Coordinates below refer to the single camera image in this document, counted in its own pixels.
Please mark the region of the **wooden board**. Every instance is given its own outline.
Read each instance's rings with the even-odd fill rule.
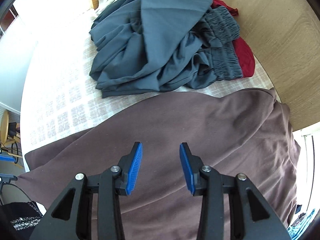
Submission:
[[[294,130],[319,122],[320,21],[307,1],[224,1],[239,9],[241,36],[289,105]]]

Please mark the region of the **triangular cutout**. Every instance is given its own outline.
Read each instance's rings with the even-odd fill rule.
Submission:
[[[52,212],[51,216],[53,218],[58,218],[62,220],[69,220],[71,215],[73,198],[75,197],[76,190],[74,188],[70,189],[64,198],[60,201],[57,207]]]
[[[250,190],[250,189],[247,190],[247,195],[248,195],[252,220],[254,222],[256,222],[259,220],[268,219],[270,217],[270,215],[265,210],[265,208],[262,206],[262,204],[257,199],[257,197],[252,192],[252,190]]]

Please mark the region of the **red garment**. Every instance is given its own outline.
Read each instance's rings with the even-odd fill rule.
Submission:
[[[211,8],[215,9],[219,6],[226,7],[232,16],[239,15],[238,9],[233,9],[229,7],[225,4],[224,1],[213,0]],[[249,45],[242,38],[232,41],[232,44],[235,48],[235,52],[238,57],[240,67],[242,69],[243,77],[252,77],[254,74],[255,60]]]

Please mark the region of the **white string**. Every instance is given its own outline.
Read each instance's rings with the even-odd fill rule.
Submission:
[[[9,11],[11,12],[11,14],[13,15],[13,17],[16,19],[16,16],[14,15],[14,13],[12,12],[11,9],[9,9]]]
[[[2,33],[4,34],[4,31],[3,31],[3,29],[1,28],[1,25],[0,25],[0,30],[2,31]]]

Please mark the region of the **brown fabric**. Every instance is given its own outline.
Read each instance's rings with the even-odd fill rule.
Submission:
[[[202,198],[186,188],[179,144],[187,142],[193,154],[220,173],[247,174],[287,226],[296,206],[300,152],[288,118],[289,108],[276,101],[274,90],[245,89],[223,98],[164,93],[119,112],[58,154],[51,151],[54,158],[22,174],[17,183],[48,208],[75,174],[103,172],[140,141],[136,188],[120,198],[126,239],[195,239]],[[40,152],[28,153],[27,161],[41,158]],[[227,239],[228,208],[225,216]]]

